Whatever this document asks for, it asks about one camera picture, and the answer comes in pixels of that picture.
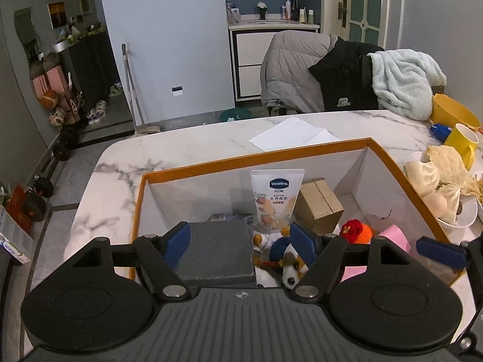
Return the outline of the orange crochet strawberry toy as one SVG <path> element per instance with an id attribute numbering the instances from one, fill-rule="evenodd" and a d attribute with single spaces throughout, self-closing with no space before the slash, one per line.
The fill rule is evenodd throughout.
<path id="1" fill-rule="evenodd" d="M 352 244 L 369 244 L 374 236 L 373 229 L 357 219 L 348 220 L 342 227 L 339 236 Z"/>

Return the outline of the dark grey box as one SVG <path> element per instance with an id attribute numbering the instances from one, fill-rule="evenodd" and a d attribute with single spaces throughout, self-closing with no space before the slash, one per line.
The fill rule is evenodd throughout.
<path id="1" fill-rule="evenodd" d="M 254 288 L 252 227 L 246 219 L 192 223 L 190 243 L 174 268 L 188 286 Z"/>

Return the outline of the white lotion tube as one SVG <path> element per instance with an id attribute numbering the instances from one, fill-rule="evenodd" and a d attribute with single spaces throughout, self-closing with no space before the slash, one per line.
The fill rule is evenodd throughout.
<path id="1" fill-rule="evenodd" d="M 256 229 L 259 232 L 279 232 L 290 225 L 304 177 L 304 169 L 251 171 Z"/>

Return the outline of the plush dog toy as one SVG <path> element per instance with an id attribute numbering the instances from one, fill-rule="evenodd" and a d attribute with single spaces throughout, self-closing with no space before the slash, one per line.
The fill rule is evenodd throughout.
<path id="1" fill-rule="evenodd" d="M 261 234 L 255 231 L 252 237 L 254 247 L 254 267 L 258 276 L 269 275 L 273 280 L 264 279 L 266 285 L 280 284 L 293 289 L 308 271 L 307 265 L 291 244 L 290 227 L 279 232 Z"/>

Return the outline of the orange storage box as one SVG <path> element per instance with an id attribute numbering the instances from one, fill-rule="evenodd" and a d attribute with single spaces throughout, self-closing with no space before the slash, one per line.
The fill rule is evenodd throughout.
<path id="1" fill-rule="evenodd" d="M 146 173 L 131 237 L 162 235 L 181 221 L 207 221 L 213 214 L 251 214 L 257 230 L 279 231 L 293 220 L 302 185 L 320 180 L 342 201 L 344 217 L 359 218 L 376 233 L 398 226 L 412 257 L 447 284 L 459 277 L 417 253 L 422 236 L 449 239 L 405 173 L 369 138 Z"/>

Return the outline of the white bowl with bread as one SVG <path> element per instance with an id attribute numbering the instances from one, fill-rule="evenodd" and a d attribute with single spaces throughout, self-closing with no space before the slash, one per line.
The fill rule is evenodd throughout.
<path id="1" fill-rule="evenodd" d="M 472 226 L 482 209 L 482 173 L 470 173 L 452 146 L 429 145 L 404 162 L 403 170 L 426 206 L 446 229 Z"/>

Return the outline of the yellow mug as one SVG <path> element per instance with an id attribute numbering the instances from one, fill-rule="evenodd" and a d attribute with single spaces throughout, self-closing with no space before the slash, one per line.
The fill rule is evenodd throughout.
<path id="1" fill-rule="evenodd" d="M 453 130 L 445 140 L 445 145 L 456 149 L 460 154 L 463 164 L 470 170 L 476 159 L 476 149 L 479 139 L 476 133 L 462 123 L 456 123 Z"/>

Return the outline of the white paper sheet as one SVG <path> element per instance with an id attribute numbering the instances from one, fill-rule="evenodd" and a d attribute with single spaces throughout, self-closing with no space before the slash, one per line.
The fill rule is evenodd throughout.
<path id="1" fill-rule="evenodd" d="M 296 117 L 290 117 L 250 139 L 253 145 L 264 152 L 327 144 L 336 141 L 341 140 L 332 135 L 327 129 L 315 127 Z"/>

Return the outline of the black dumbbell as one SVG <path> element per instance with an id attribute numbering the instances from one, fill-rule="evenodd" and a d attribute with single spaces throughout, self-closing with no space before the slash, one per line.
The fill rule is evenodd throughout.
<path id="1" fill-rule="evenodd" d="M 22 204 L 24 214 L 32 221 L 43 221 L 46 213 L 46 199 L 53 195 L 54 185 L 44 176 L 35 176 L 33 184 L 25 192 Z"/>

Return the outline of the grey quilted jacket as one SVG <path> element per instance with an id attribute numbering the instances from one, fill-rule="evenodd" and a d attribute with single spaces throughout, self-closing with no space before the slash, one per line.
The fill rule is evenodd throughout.
<path id="1" fill-rule="evenodd" d="M 333 49 L 337 39 L 333 34 L 298 30 L 276 33 L 260 68 L 264 107 L 324 112 L 320 85 L 309 68 Z"/>

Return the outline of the black jacket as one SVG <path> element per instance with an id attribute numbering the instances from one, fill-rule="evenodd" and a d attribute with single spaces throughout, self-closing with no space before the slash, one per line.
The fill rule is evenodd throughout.
<path id="1" fill-rule="evenodd" d="M 309 67 L 321 88 L 325 111 L 379 109 L 370 54 L 384 51 L 371 43 L 337 38 L 334 47 Z"/>

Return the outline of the light blue fleece blanket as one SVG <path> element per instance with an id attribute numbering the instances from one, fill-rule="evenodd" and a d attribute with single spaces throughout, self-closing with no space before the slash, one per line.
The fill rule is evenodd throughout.
<path id="1" fill-rule="evenodd" d="M 373 67 L 372 89 L 378 105 L 417 121 L 429 119 L 434 87 L 447 85 L 447 77 L 428 54 L 396 49 L 368 55 Z"/>

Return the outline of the basketball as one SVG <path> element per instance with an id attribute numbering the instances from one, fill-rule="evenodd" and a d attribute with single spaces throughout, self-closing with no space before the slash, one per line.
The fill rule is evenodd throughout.
<path id="1" fill-rule="evenodd" d="M 38 98 L 38 101 L 45 110 L 52 110 L 58 104 L 58 93 L 53 89 L 49 89 Z"/>

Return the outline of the black cabinet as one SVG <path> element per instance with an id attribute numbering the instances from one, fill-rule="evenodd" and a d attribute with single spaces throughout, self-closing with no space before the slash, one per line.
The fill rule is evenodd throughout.
<path id="1" fill-rule="evenodd" d="M 107 100 L 110 88 L 119 79 L 108 33 L 90 33 L 56 54 L 64 72 L 70 73 L 75 92 L 82 93 L 81 111 L 87 117 L 99 100 Z"/>

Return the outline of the white vanity cabinet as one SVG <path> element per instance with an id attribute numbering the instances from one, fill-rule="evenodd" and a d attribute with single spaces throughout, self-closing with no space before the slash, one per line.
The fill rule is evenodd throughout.
<path id="1" fill-rule="evenodd" d="M 318 33 L 320 26 L 288 20 L 248 20 L 228 25 L 236 103 L 260 99 L 260 70 L 264 56 L 273 36 L 285 30 Z"/>

